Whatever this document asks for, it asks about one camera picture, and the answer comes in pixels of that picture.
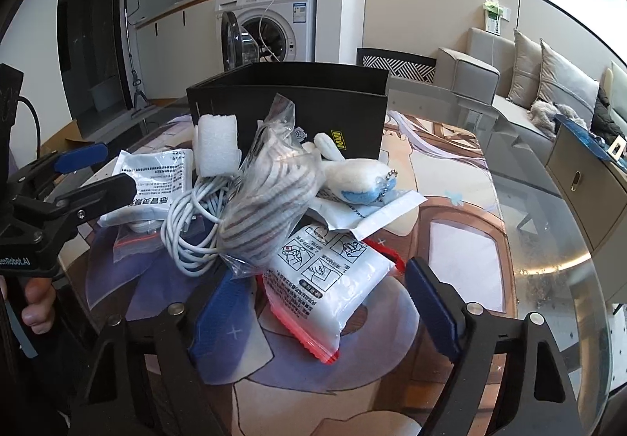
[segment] metal bolt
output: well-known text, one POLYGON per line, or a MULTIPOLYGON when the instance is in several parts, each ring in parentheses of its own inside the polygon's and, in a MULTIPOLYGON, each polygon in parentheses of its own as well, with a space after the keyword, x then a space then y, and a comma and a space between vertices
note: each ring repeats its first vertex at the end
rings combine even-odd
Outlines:
POLYGON ((109 326, 118 326, 121 323, 121 316, 120 314, 113 314, 109 317, 107 317, 107 324, 109 326))
POLYGON ((185 312, 185 305, 182 303, 173 303, 167 308, 167 313, 170 316, 180 316, 183 312, 185 312))
POLYGON ((537 324, 538 326, 544 324, 544 316, 542 314, 538 314, 537 312, 532 312, 529 319, 531 319, 533 324, 537 324))
POLYGON ((484 313, 484 308, 477 302, 470 302, 466 305, 466 310, 475 316, 481 316, 484 313))

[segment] cabinet handle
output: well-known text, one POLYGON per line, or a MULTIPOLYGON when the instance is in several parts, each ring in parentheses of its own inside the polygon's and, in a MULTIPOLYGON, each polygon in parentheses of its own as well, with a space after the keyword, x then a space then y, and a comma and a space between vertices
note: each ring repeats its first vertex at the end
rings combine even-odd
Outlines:
POLYGON ((575 177, 573 178, 573 184, 571 185, 571 192, 574 192, 577 189, 580 182, 581 182, 581 173, 577 171, 575 173, 575 177))

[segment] finger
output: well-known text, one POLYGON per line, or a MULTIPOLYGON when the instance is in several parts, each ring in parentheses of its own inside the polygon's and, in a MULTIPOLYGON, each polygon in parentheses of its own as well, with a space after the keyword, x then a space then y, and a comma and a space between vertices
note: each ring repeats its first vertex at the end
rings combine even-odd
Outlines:
POLYGON ((22 321, 28 326, 45 323, 52 314, 52 304, 56 298, 54 289, 50 289, 39 303, 29 305, 22 311, 22 321))
POLYGON ((53 324, 54 324, 54 309, 52 309, 48 320, 46 320, 43 323, 31 326, 31 329, 33 330, 34 334, 42 335, 44 333, 48 333, 51 330, 53 324))
POLYGON ((51 289, 53 289, 51 278, 31 278, 24 288, 26 301, 30 305, 39 303, 51 289))

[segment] red and white package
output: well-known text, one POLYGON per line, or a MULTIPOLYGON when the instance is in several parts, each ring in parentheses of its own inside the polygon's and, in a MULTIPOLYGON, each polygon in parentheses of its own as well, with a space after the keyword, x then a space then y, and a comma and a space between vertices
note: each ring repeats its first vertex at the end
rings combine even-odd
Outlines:
POLYGON ((333 363, 349 317, 393 267, 350 234, 313 224, 290 237, 263 283, 277 319, 316 358, 333 363))

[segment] white plush toy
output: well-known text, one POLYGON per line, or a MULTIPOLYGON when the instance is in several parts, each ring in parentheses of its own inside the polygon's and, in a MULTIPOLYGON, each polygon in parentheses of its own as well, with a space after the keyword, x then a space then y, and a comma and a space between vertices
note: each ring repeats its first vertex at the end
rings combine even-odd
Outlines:
POLYGON ((372 204, 396 186, 397 172, 386 164, 370 158, 351 158, 345 160, 333 139, 325 133, 319 133, 313 139, 314 144, 306 142, 303 148, 307 152, 316 149, 322 157, 322 168, 327 177, 324 186, 334 196, 349 204, 372 204))

